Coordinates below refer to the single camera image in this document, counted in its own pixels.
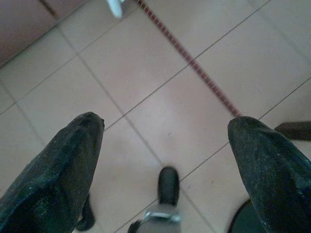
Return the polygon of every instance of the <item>white object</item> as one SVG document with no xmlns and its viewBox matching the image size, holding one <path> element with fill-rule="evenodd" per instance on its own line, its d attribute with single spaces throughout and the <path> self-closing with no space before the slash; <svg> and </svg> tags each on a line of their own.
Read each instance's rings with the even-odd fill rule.
<svg viewBox="0 0 311 233">
<path fill-rule="evenodd" d="M 124 0 L 107 0 L 109 8 L 116 18 L 122 18 L 122 6 L 121 3 L 124 2 Z"/>
</svg>

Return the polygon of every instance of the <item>tiled floor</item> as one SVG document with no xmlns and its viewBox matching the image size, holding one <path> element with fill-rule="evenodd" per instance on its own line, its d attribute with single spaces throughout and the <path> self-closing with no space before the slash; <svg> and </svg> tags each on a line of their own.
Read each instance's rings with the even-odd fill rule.
<svg viewBox="0 0 311 233">
<path fill-rule="evenodd" d="M 309 0 L 147 0 L 244 114 L 271 127 L 311 119 Z M 90 0 L 0 69 L 0 196 L 75 116 L 106 122 L 90 233 L 125 233 L 156 200 L 163 165 L 181 176 L 183 232 L 224 233 L 247 198 L 232 116 L 128 0 Z M 294 142 L 310 159 L 311 143 Z"/>
</svg>

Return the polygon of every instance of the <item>red strip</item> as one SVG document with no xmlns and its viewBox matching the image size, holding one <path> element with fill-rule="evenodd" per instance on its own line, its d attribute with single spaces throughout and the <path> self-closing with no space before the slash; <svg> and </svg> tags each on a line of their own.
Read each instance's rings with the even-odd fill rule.
<svg viewBox="0 0 311 233">
<path fill-rule="evenodd" d="M 161 20 L 153 13 L 153 11 L 147 6 L 143 0 L 134 0 L 149 17 L 149 19 L 160 29 L 163 35 L 169 40 L 169 42 L 175 47 L 179 54 L 187 61 L 187 63 L 194 69 L 194 71 L 204 80 L 204 82 L 210 87 L 214 94 L 220 99 L 220 101 L 226 106 L 230 113 L 234 117 L 241 116 L 239 110 L 233 105 L 225 93 L 214 83 L 209 75 L 203 70 L 203 68 L 195 61 L 195 59 L 189 54 L 189 52 L 181 45 L 176 37 L 168 30 L 168 28 L 161 22 Z"/>
</svg>

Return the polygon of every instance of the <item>cabinet door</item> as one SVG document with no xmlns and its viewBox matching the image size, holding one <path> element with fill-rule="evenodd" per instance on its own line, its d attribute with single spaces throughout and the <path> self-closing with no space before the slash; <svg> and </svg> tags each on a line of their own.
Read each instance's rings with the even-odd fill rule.
<svg viewBox="0 0 311 233">
<path fill-rule="evenodd" d="M 37 0 L 0 0 L 0 67 L 55 23 Z"/>
<path fill-rule="evenodd" d="M 69 15 L 86 0 L 42 0 L 56 13 L 58 19 Z"/>
</svg>

